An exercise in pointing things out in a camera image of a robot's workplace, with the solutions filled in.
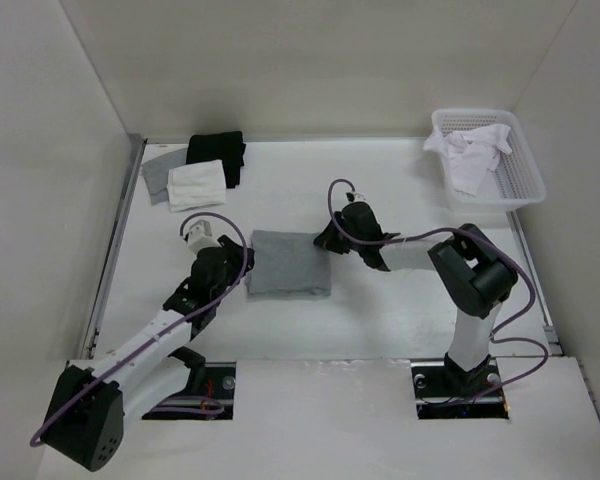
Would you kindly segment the folded white tank top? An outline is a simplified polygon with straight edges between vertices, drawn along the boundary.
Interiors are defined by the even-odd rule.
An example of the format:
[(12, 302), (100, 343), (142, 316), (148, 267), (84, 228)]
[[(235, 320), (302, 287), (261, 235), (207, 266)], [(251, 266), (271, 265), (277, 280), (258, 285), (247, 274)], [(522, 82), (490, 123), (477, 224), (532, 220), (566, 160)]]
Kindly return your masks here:
[(225, 204), (226, 191), (221, 160), (187, 164), (168, 173), (168, 203), (172, 213)]

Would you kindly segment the left metal table rail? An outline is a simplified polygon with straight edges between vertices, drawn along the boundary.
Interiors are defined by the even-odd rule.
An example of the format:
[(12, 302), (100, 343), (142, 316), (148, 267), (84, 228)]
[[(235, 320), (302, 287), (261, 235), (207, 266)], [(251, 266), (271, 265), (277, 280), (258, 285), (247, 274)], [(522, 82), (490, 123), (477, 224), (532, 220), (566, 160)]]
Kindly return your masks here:
[(96, 289), (96, 295), (86, 323), (86, 330), (81, 338), (81, 345), (78, 350), (79, 359), (92, 359), (97, 347), (104, 311), (111, 289), (136, 182), (140, 172), (141, 161), (147, 144), (147, 139), (138, 133), (129, 134), (128, 138), (131, 146), (130, 156), (126, 165), (125, 177), (121, 187), (104, 265)]

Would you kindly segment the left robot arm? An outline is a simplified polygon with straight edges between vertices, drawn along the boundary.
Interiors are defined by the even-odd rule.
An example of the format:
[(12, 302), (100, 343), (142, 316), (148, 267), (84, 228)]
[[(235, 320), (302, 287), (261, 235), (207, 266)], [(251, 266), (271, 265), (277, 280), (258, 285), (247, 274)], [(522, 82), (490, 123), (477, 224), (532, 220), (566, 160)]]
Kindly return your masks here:
[(126, 428), (162, 400), (199, 395), (203, 359), (187, 345), (254, 263), (253, 249), (226, 235), (199, 249), (189, 276), (139, 333), (100, 360), (61, 373), (32, 444), (95, 472), (111, 460)]

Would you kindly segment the white plastic laundry basket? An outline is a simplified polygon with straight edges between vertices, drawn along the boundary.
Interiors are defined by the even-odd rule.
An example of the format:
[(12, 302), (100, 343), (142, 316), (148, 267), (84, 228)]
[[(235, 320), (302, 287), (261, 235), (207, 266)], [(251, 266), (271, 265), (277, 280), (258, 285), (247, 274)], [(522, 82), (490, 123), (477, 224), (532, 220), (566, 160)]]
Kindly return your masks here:
[(509, 212), (546, 198), (544, 182), (527, 144), (521, 126), (512, 113), (493, 109), (438, 109), (431, 115), (433, 128), (443, 134), (469, 131), (492, 124), (511, 128), (508, 136), (512, 153), (502, 154), (494, 173), (488, 173), (476, 196), (456, 191), (451, 182), (451, 169), (446, 159), (441, 161), (445, 191), (450, 207), (460, 212)]

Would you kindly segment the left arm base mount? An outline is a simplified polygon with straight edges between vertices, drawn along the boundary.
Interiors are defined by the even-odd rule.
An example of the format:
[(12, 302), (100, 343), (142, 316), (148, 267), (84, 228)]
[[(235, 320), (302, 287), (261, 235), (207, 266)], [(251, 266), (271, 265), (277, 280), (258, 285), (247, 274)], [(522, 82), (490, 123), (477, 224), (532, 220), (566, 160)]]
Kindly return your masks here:
[(236, 392), (236, 363), (207, 363), (191, 374), (186, 386), (166, 397), (143, 420), (232, 420)]

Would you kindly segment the folded grey tank top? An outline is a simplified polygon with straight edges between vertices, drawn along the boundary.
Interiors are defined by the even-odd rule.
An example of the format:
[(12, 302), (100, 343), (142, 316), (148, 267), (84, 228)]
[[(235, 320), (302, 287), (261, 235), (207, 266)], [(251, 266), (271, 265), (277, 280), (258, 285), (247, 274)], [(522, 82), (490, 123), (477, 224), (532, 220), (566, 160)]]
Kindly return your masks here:
[(167, 183), (169, 172), (186, 164), (186, 150), (179, 149), (165, 153), (145, 162), (141, 167), (141, 175), (152, 205), (168, 200)]

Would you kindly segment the metal table rail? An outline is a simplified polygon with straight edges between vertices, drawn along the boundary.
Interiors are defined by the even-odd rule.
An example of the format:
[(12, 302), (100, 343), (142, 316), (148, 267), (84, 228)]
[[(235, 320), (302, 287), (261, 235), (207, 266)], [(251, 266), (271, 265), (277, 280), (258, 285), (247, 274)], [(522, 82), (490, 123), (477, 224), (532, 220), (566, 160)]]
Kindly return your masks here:
[(515, 211), (509, 212), (507, 214), (507, 219), (511, 231), (513, 233), (519, 254), (523, 258), (524, 268), (526, 269), (527, 274), (531, 278), (536, 292), (536, 305), (539, 309), (542, 318), (543, 331), (548, 342), (549, 353), (552, 356), (563, 356), (564, 352), (562, 349), (562, 345), (559, 340), (559, 336), (555, 330), (555, 326), (553, 324), (553, 320), (551, 318), (551, 314), (546, 303), (546, 298), (540, 284), (540, 279), (538, 277), (537, 270), (532, 259), (531, 250), (529, 248), (527, 238), (523, 231), (519, 215)]
[(104, 311), (111, 289), (136, 182), (140, 172), (141, 161), (147, 144), (147, 139), (138, 133), (129, 134), (128, 138), (131, 146), (130, 156), (126, 165), (125, 177), (121, 187), (104, 265), (96, 289), (96, 295), (86, 323), (86, 330), (81, 338), (81, 345), (78, 350), (79, 359), (92, 359), (97, 347)]

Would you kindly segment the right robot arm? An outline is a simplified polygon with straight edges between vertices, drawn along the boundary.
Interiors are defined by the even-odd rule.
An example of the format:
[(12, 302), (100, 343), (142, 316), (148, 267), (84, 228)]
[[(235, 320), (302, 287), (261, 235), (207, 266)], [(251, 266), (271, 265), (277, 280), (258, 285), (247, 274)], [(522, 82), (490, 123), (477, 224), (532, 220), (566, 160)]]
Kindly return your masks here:
[(432, 270), (457, 308), (455, 331), (444, 357), (444, 384), (453, 394), (469, 394), (480, 383), (490, 359), (489, 336), (500, 305), (517, 283), (517, 271), (489, 247), (472, 223), (439, 242), (400, 240), (384, 232), (370, 206), (354, 201), (333, 213), (313, 244), (336, 254), (356, 252), (368, 267), (393, 272)]

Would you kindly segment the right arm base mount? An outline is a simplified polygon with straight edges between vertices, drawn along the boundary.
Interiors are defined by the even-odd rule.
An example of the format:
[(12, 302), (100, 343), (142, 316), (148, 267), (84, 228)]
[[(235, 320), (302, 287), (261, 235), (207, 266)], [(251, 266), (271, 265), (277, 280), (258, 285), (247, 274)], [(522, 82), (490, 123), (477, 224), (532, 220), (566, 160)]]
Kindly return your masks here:
[(419, 420), (509, 419), (501, 388), (476, 398), (500, 383), (495, 360), (468, 386), (454, 384), (442, 361), (413, 362), (411, 375)]

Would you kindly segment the grey tank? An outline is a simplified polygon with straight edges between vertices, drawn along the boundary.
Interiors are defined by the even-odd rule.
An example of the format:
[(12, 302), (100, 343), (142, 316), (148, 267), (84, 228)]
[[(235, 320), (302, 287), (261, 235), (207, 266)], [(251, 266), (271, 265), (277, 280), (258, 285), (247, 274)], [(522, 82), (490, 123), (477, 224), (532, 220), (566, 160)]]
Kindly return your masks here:
[(145, 162), (141, 167), (141, 175), (152, 205), (168, 200), (167, 183), (169, 172), (186, 164), (186, 150), (179, 149), (165, 153)]
[(314, 234), (254, 230), (254, 267), (246, 280), (251, 300), (318, 299), (331, 295), (329, 253)]

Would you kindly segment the right metal table rail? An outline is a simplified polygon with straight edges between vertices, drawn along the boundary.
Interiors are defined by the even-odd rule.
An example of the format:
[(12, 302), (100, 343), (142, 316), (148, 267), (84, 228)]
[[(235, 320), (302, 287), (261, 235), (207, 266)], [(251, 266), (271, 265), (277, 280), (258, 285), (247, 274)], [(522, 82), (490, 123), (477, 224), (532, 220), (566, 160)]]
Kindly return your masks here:
[(543, 331), (548, 342), (549, 353), (552, 356), (563, 356), (564, 352), (562, 349), (562, 345), (559, 340), (559, 336), (555, 330), (555, 326), (553, 324), (553, 320), (551, 318), (551, 314), (546, 303), (546, 298), (540, 284), (540, 279), (538, 277), (537, 270), (532, 259), (531, 250), (529, 248), (527, 238), (523, 231), (519, 215), (515, 211), (509, 212), (507, 214), (507, 219), (511, 231), (513, 233), (519, 254), (523, 258), (524, 268), (526, 269), (527, 274), (531, 278), (536, 292), (536, 305), (539, 309), (542, 318)]

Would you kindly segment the white tank top in basket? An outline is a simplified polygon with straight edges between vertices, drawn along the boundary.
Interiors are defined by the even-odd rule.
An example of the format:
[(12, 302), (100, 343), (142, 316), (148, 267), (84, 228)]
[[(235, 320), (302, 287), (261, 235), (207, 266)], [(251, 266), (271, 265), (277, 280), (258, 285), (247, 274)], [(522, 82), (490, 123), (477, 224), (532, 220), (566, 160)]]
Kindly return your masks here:
[(425, 140), (423, 150), (434, 152), (449, 163), (451, 182), (456, 191), (476, 196), (488, 173), (494, 173), (501, 155), (509, 155), (508, 142), (511, 128), (505, 124), (492, 124), (469, 131), (443, 134), (434, 127)]

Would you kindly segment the folded black tank top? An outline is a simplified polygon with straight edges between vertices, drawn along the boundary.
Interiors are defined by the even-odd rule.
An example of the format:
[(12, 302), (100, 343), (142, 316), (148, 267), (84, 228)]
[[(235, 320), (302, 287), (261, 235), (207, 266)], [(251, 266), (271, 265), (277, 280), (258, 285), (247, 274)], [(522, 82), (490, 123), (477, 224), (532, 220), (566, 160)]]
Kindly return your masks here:
[(234, 189), (240, 184), (245, 151), (246, 143), (241, 131), (193, 135), (188, 143), (186, 164), (220, 160), (226, 188)]

